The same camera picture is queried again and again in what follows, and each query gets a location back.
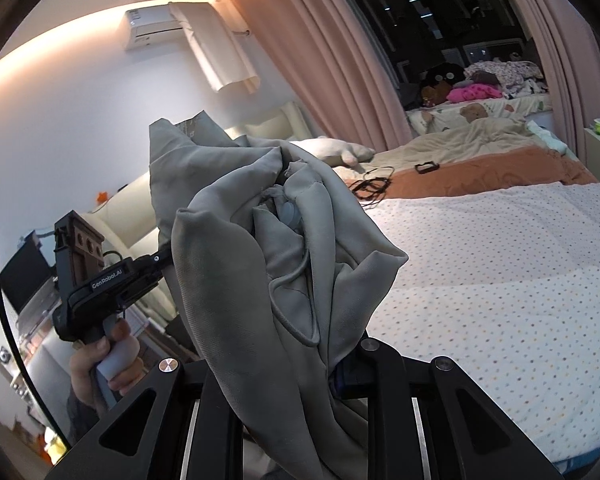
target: human hand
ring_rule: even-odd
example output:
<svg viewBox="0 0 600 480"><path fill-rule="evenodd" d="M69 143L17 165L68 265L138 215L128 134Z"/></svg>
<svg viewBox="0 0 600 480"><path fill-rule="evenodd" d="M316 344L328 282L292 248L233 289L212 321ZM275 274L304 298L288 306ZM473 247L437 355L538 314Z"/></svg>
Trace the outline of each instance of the human hand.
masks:
<svg viewBox="0 0 600 480"><path fill-rule="evenodd" d="M131 329L128 323L124 319L120 319L111 330L110 337L113 341L119 342L128 338L130 333ZM91 383L91 369L102 361L110 350L111 344L105 336L95 343L84 345L69 360L71 386L75 396L81 403L94 409L96 405L93 384ZM124 396L144 377L143 368L142 359L136 358L125 370L109 381L109 388Z"/></svg>

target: pink stuffed toy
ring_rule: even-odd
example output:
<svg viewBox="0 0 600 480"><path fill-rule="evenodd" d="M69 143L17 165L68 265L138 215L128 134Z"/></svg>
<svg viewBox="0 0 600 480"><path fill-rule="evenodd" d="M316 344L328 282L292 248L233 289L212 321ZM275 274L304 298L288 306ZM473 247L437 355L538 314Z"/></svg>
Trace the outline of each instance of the pink stuffed toy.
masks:
<svg viewBox="0 0 600 480"><path fill-rule="evenodd" d="M452 103L474 101L476 99L498 99L502 92L491 85L476 83L465 88L454 88L446 98Z"/></svg>

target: gray fabric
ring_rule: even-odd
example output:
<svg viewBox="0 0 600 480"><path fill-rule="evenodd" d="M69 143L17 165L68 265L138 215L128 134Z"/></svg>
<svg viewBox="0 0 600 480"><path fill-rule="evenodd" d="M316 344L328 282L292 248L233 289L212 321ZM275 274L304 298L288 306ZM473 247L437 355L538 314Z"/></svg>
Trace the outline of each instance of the gray fabric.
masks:
<svg viewBox="0 0 600 480"><path fill-rule="evenodd" d="M152 202L171 239L178 309L276 463L297 480L363 480L365 407L333 399L328 376L407 256L315 157L282 140L215 134L150 127Z"/></svg>

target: bedsheet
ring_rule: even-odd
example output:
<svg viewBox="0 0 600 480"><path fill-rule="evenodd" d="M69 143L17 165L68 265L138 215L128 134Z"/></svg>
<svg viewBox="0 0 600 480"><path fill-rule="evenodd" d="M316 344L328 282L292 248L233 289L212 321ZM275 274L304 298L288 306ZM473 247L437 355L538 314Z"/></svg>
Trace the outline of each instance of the bedsheet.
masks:
<svg viewBox="0 0 600 480"><path fill-rule="evenodd" d="M524 118L536 112L552 110L549 94L515 99L484 99L458 104L441 104L407 112L413 129L420 135L466 126L478 118Z"/></svg>
<svg viewBox="0 0 600 480"><path fill-rule="evenodd" d="M368 332L444 354L554 463L600 447L600 184L384 200L410 260Z"/></svg>

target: black cable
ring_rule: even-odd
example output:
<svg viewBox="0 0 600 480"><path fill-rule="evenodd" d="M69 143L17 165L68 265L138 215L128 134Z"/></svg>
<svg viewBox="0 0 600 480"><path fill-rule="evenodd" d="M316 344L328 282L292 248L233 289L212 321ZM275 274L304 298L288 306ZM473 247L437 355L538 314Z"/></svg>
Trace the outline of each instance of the black cable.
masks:
<svg viewBox="0 0 600 480"><path fill-rule="evenodd" d="M377 170L391 170L389 176L376 176L367 178L374 171ZM384 200L386 196L386 190L391 185L391 177L394 176L395 168L392 166L381 166L380 168L373 168L367 171L361 180L355 181L350 184L349 189L353 195L360 201L368 202L363 204L363 208L373 208Z"/></svg>
<svg viewBox="0 0 600 480"><path fill-rule="evenodd" d="M110 254L116 254L120 258L120 261L124 260L122 254L120 254L118 251L107 251L106 253L102 253L102 257L104 258L105 256L109 256Z"/></svg>

